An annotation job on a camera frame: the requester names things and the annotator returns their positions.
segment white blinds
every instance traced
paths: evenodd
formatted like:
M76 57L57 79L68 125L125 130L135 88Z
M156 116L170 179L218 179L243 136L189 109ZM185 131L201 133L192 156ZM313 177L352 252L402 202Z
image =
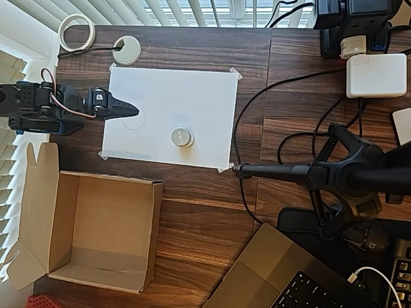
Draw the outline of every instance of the white blinds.
M57 31L73 13L83 13L95 24L145 26L263 27L279 0L8 0ZM312 0L281 4L276 15ZM279 27L306 27L311 7L285 18Z
M16 134L7 127L7 122L7 118L0 118L0 281L4 276L1 274L1 263L5 257L12 229L10 222L14 220L12 213L14 206L9 198L13 189L9 186L13 179L11 171L15 161L12 158L17 146L14 145Z
M0 117L0 282L6 277L4 258L19 236L22 192L26 177L26 148L30 142L38 153L48 136L42 133L16 135Z
M24 79L26 62L0 50L0 83L15 83Z

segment dark wood surface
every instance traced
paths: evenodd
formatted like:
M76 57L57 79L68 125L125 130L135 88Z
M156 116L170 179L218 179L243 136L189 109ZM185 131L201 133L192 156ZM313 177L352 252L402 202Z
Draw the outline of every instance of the dark wood surface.
M109 47L122 35L136 36L143 52L135 67L228 71L235 67L239 82L236 117L248 99L279 80L344 67L340 60L320 57L319 33L314 30L248 30L156 27L98 27L96 47ZM67 31L67 41L83 42L83 28ZM391 51L409 47L411 36L393 36ZM107 87L112 57L89 53L61 60L59 83L70 83L82 95L89 87ZM262 94L246 111L238 130L245 162L276 163L281 140L293 132L312 131L321 115L343 93L344 73L281 85ZM396 146L390 113L408 107L411 94L396 99L374 99L367 107L366 138L385 150ZM356 101L345 100L324 122L347 123ZM358 125L352 127L358 132ZM91 307L200 307L258 228L241 202L238 179L231 172L138 162L98 156L103 123L89 121L69 137L53 136L60 149L60 167L123 176L164 180L160 235L154 281L140 295L81 286L43 277L35 292L48 292L68 308ZM285 162L311 160L310 139L297 138L284 147ZM324 139L319 138L317 149ZM333 158L344 156L339 148ZM232 161L236 161L234 151ZM283 207L310 207L307 192L293 184L251 179L245 193L252 210L263 221L276 224ZM411 220L411 201L385 205L383 217Z
M325 60L320 56L318 33L313 30L276 30L272 34L268 84L294 76L303 76L320 71L344 67L342 60ZM409 48L411 35L396 33L389 49L398 52ZM408 60L408 71L411 68ZM408 90L411 90L408 78ZM261 164L277 163L277 148L291 133L312 132L324 112L345 93L345 72L327 74L307 80L287 83L267 93ZM390 115L393 111L411 106L411 93L401 98L371 99L363 115L363 136L381 146L384 151L397 146ZM357 112L357 100L345 99L321 126L326 131L330 123L348 123ZM358 133L358 125L351 131ZM317 152L325 139L318 138ZM284 163L308 162L311 156L311 137L297 137L287 142L281 151ZM334 159L346 155L339 146ZM256 214L276 218L284 207L311 208L306 189L293 183L258 180ZM411 220L411 198L402 205L383 202L383 218Z

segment open cardboard box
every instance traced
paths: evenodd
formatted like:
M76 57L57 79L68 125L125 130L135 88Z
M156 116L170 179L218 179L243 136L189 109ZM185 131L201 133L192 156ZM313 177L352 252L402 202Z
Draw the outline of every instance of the open cardboard box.
M49 277L130 293L153 279L162 182L60 171L55 143L27 149L14 288Z

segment drawn circle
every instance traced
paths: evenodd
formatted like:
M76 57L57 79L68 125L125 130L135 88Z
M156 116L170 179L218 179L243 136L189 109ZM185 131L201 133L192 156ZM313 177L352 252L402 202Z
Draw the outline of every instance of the drawn circle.
M146 122L146 113L141 107L136 106L140 113L135 117L126 117L123 119L123 124L128 130L139 130Z

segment gray laptop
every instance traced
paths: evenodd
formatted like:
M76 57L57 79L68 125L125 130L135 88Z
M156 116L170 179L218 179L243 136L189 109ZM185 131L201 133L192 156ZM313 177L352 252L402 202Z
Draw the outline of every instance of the gray laptop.
M203 308L374 307L346 278L265 223Z

